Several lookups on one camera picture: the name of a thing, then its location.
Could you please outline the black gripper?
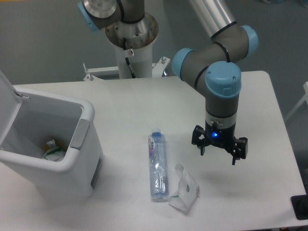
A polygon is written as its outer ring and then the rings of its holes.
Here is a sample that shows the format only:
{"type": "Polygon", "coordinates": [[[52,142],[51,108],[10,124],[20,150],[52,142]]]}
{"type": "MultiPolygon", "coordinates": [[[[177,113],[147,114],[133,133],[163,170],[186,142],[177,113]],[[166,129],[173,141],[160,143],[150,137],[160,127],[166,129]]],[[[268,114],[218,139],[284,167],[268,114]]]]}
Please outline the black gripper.
{"type": "Polygon", "coordinates": [[[232,165],[236,160],[246,159],[248,153],[248,138],[235,138],[235,126],[229,128],[213,129],[207,122],[205,130],[196,125],[192,132],[192,145],[196,145],[200,150],[200,155],[205,153],[205,147],[210,145],[215,147],[225,147],[225,150],[232,155],[232,165]]]}

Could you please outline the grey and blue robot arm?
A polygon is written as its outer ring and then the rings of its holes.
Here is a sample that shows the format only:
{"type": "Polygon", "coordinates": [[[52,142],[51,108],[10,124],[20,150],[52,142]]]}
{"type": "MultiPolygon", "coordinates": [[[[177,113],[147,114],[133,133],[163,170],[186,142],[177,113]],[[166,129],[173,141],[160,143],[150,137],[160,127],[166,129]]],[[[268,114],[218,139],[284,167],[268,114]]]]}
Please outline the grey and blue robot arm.
{"type": "MultiPolygon", "coordinates": [[[[173,73],[205,97],[205,126],[196,126],[192,144],[201,152],[215,146],[245,159],[248,139],[235,137],[241,91],[236,62],[256,51],[254,29],[237,24],[225,1],[192,0],[190,5],[211,39],[203,51],[184,48],[172,59],[173,73]]],[[[152,44],[158,23],[142,0],[82,0],[78,9],[92,31],[105,30],[115,46],[120,78],[152,77],[152,44]]]]}

